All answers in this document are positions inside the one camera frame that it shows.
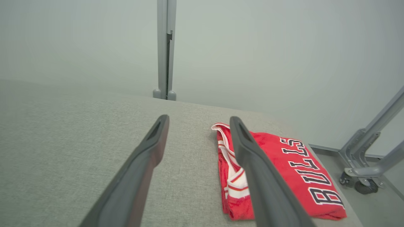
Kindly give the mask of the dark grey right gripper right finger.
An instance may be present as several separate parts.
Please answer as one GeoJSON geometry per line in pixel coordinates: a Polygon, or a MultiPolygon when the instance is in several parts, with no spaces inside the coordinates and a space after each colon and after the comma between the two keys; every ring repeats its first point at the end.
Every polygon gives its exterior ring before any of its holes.
{"type": "Polygon", "coordinates": [[[242,120],[229,120],[238,164],[244,169],[258,227],[314,227],[299,200],[242,120]]]}

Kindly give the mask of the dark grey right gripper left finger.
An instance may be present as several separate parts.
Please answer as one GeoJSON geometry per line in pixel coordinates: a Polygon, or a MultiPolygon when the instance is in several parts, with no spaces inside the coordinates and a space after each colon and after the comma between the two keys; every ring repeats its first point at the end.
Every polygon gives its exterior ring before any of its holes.
{"type": "Polygon", "coordinates": [[[81,227],[139,227],[153,170],[163,159],[170,118],[164,114],[124,162],[81,227]]]}

